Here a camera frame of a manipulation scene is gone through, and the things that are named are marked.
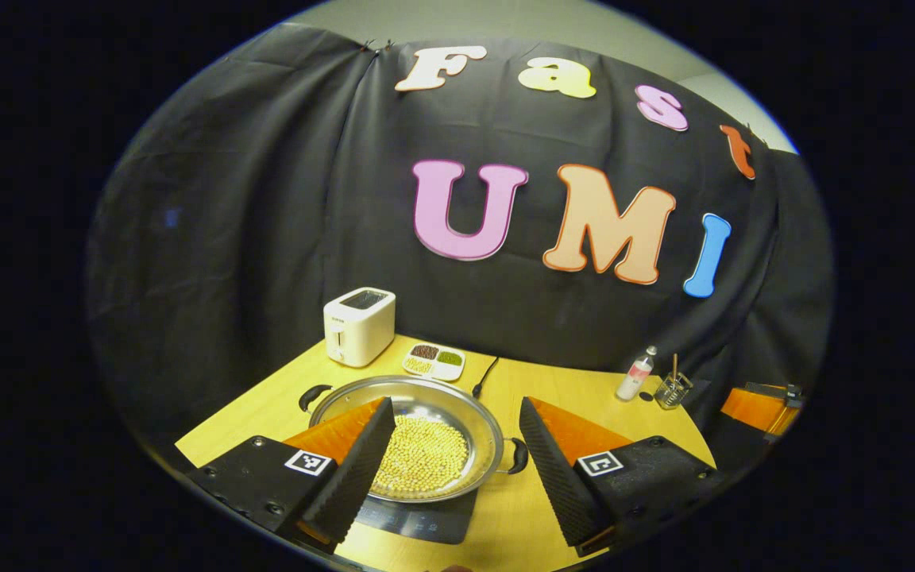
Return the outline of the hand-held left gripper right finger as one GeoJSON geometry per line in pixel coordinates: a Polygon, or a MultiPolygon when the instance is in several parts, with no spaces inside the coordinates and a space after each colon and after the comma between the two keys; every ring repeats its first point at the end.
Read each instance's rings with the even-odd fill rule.
{"type": "Polygon", "coordinates": [[[725,474],[663,435],[626,439],[533,396],[519,427],[567,546],[630,547],[696,511],[725,474]]]}

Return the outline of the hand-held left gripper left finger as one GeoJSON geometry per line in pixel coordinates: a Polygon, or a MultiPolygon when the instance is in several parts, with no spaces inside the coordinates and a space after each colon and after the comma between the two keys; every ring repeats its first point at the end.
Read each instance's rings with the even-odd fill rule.
{"type": "Polygon", "coordinates": [[[331,555],[370,493],[395,427],[392,399],[381,397],[284,441],[254,435],[187,477],[259,528],[331,555]]]}

